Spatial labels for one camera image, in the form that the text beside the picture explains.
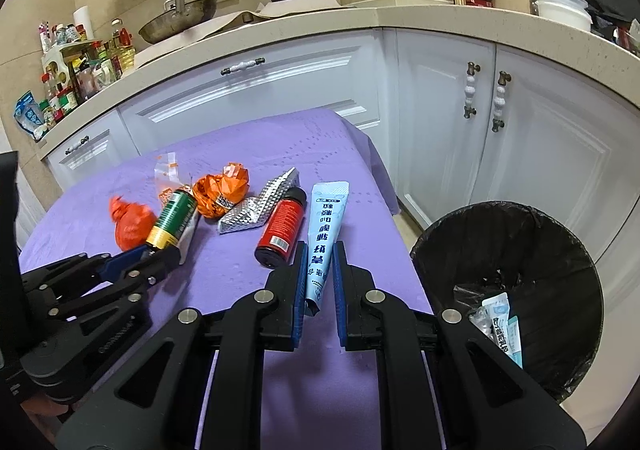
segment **floor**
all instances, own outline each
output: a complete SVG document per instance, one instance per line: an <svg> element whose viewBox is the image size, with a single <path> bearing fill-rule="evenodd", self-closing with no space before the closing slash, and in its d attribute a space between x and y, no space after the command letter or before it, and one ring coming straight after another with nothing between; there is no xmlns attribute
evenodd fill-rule
<svg viewBox="0 0 640 450"><path fill-rule="evenodd" d="M401 210L398 215L394 215L394 223L396 223L406 249L411 251L422 233L422 228L405 210Z"/></svg>

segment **green can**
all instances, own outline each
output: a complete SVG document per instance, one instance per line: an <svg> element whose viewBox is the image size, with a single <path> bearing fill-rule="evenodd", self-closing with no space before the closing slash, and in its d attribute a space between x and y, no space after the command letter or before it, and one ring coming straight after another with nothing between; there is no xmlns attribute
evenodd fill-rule
<svg viewBox="0 0 640 450"><path fill-rule="evenodd" d="M151 228L146 243L158 249L163 249L167 245L177 246L196 210L196 205L195 198L186 190L180 188L174 191Z"/></svg>

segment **paper towel roll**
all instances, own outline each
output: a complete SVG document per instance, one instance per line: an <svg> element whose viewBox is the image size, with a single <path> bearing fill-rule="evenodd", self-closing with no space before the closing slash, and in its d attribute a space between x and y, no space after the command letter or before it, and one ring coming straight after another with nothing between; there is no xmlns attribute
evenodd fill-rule
<svg viewBox="0 0 640 450"><path fill-rule="evenodd" d="M89 40L94 40L94 28L91 25L91 17L89 17L89 7L83 6L82 8L78 8L74 12L74 24L78 26L78 24L82 24L84 26L84 30L86 31L86 38Z"/></svg>

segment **blue gripper pad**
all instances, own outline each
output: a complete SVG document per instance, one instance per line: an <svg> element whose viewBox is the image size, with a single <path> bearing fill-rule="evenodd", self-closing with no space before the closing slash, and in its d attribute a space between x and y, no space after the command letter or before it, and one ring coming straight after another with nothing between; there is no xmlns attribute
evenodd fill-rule
<svg viewBox="0 0 640 450"><path fill-rule="evenodd" d="M308 264L306 243L300 243L298 249L302 250L300 257L300 268L298 269L298 281L296 283L296 297L293 303L293 329L291 332L291 340L293 347L298 347L300 337L302 337L302 322L305 317L305 291L306 291L306 268Z"/></svg>
<svg viewBox="0 0 640 450"><path fill-rule="evenodd" d="M334 249L331 254L331 265L334 270L334 297L335 297L335 317L338 323L338 338L340 338L341 347L347 344L347 304L344 297L344 286L342 284L342 271L340 269L340 258L338 251L343 246L338 247L334 243Z"/></svg>
<svg viewBox="0 0 640 450"><path fill-rule="evenodd" d="M100 275L104 283L116 283L120 279L122 272L138 262L146 249L148 249L148 246L142 244L126 252L114 255L110 259L107 259L107 262L102 266L100 271L98 271L98 275Z"/></svg>

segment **silver foil packet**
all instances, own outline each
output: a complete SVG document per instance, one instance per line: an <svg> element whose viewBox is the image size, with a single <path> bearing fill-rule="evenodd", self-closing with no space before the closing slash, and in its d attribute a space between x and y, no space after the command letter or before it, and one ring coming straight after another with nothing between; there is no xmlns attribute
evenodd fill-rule
<svg viewBox="0 0 640 450"><path fill-rule="evenodd" d="M300 186L300 174L295 167L270 179L258 196L245 198L224 214L218 221L218 232L226 234L262 226L269 219L276 203L292 186Z"/></svg>

